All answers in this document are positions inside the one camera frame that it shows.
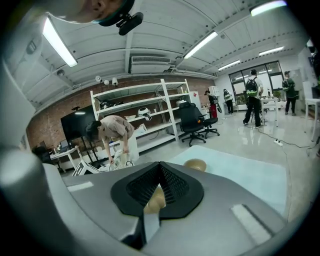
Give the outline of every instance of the red brick wall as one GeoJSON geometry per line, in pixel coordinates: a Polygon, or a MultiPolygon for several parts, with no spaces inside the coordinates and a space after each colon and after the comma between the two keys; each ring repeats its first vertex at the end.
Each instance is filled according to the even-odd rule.
{"type": "MultiPolygon", "coordinates": [[[[134,77],[119,79],[118,88],[160,83],[160,79],[163,78],[166,82],[181,82],[187,79],[190,91],[198,91],[200,96],[200,101],[202,104],[209,103],[208,97],[204,96],[205,91],[208,87],[214,86],[215,82],[213,80],[194,78],[194,77],[183,77],[183,76],[149,76],[149,77],[134,77]]],[[[102,93],[107,90],[107,87],[103,84],[97,84],[89,88],[77,91],[76,93],[54,103],[49,106],[39,114],[37,114],[29,123],[26,133],[28,136],[30,147],[33,148],[40,142],[44,141],[48,148],[56,147],[61,141],[65,140],[65,134],[61,125],[61,118],[71,114],[74,107],[79,106],[80,108],[85,108],[91,105],[90,91],[94,94],[102,93]]],[[[138,100],[140,95],[132,96],[131,100],[138,100]]],[[[175,107],[176,100],[173,101],[172,105],[175,107]]],[[[150,105],[148,108],[153,111],[155,105],[150,105]]],[[[119,116],[130,116],[135,115],[138,109],[128,109],[121,113],[117,113],[119,116]]],[[[136,121],[133,122],[133,126],[137,127],[141,123],[145,123],[148,126],[152,126],[156,123],[161,123],[161,116],[156,115],[152,118],[151,122],[136,121]]]]}

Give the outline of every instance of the black camera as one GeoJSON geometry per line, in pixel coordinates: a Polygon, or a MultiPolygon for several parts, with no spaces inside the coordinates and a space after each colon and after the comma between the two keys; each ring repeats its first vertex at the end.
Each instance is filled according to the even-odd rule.
{"type": "Polygon", "coordinates": [[[135,0],[126,0],[125,4],[115,13],[115,15],[100,21],[99,24],[103,27],[109,27],[116,24],[119,28],[119,35],[125,36],[131,30],[139,26],[144,19],[142,12],[137,12],[133,16],[129,14],[134,3],[135,0]]]}

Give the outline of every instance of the white metal shelving unit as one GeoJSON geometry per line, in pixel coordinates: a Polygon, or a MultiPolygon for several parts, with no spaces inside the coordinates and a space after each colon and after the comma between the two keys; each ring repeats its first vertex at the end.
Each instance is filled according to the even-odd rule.
{"type": "MultiPolygon", "coordinates": [[[[187,80],[185,79],[183,82],[165,82],[164,79],[160,80],[160,83],[150,83],[150,84],[141,84],[141,85],[134,85],[134,86],[128,86],[124,88],[119,88],[119,89],[114,89],[114,90],[109,90],[105,91],[102,93],[98,94],[93,94],[93,91],[90,92],[91,95],[91,102],[92,102],[92,107],[95,115],[95,119],[98,120],[100,116],[106,116],[106,115],[111,115],[114,114],[116,115],[118,112],[136,108],[136,107],[142,107],[146,106],[149,104],[154,104],[158,103],[159,106],[162,105],[162,102],[166,102],[167,104],[167,109],[162,110],[156,113],[150,114],[150,116],[156,116],[156,115],[162,115],[162,119],[164,119],[164,114],[169,113],[170,115],[170,122],[163,122],[159,125],[150,127],[147,129],[146,132],[140,133],[136,135],[137,138],[137,145],[138,145],[138,150],[139,153],[149,150],[153,147],[156,147],[160,144],[163,144],[165,142],[171,141],[171,140],[176,140],[179,141],[179,132],[177,131],[176,124],[181,122],[180,119],[175,119],[174,117],[174,111],[178,110],[178,107],[172,108],[170,101],[172,100],[177,100],[177,99],[185,99],[186,97],[189,97],[190,99],[190,90],[189,90],[189,85],[187,80]],[[180,87],[185,86],[187,93],[177,93],[177,94],[168,94],[169,90],[178,90],[180,91],[180,87]],[[96,100],[99,102],[108,100],[108,101],[113,101],[119,98],[123,97],[129,97],[129,96],[134,96],[134,95],[140,95],[140,94],[148,94],[148,93],[156,93],[157,97],[153,98],[145,98],[141,100],[136,100],[136,101],[131,101],[131,102],[126,102],[121,105],[109,107],[106,109],[96,109],[96,100]],[[169,127],[173,128],[174,135],[169,134],[168,131],[163,134],[158,134],[155,139],[147,139],[143,140],[142,138],[146,135],[150,135],[155,132],[159,132],[161,130],[167,129],[169,127]]],[[[143,120],[145,117],[136,117],[134,119],[128,120],[128,122],[132,123],[134,121],[138,120],[143,120]]],[[[113,142],[110,144],[110,146],[116,146],[118,145],[119,142],[113,142]]]]}

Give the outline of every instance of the monitor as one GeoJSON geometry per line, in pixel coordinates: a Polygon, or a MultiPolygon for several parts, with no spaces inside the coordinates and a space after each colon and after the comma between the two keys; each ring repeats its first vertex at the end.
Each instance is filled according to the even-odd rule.
{"type": "Polygon", "coordinates": [[[86,126],[95,120],[96,118],[92,105],[62,117],[61,124],[66,140],[70,142],[74,139],[86,136],[86,126]]]}

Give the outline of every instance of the gray floor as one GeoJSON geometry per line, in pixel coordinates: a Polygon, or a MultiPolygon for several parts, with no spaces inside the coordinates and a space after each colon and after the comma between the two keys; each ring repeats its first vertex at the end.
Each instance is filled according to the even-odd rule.
{"type": "MultiPolygon", "coordinates": [[[[245,113],[239,112],[219,120],[218,129],[220,137],[209,135],[207,143],[194,140],[193,145],[200,145],[209,149],[233,154],[248,159],[254,159],[272,164],[278,164],[287,170],[287,203],[285,218],[292,221],[304,214],[312,205],[320,188],[320,158],[316,156],[319,146],[309,150],[294,145],[284,144],[283,148],[274,144],[274,139],[260,133],[257,129],[244,127],[242,120],[245,113]]],[[[314,146],[310,134],[313,120],[308,121],[309,129],[304,133],[305,118],[303,114],[297,116],[284,115],[279,112],[279,127],[274,125],[274,112],[266,114],[268,122],[260,131],[274,138],[294,143],[299,146],[314,146]]],[[[188,149],[188,142],[169,142],[151,149],[140,155],[137,164],[152,161],[168,161],[188,149]]]]}

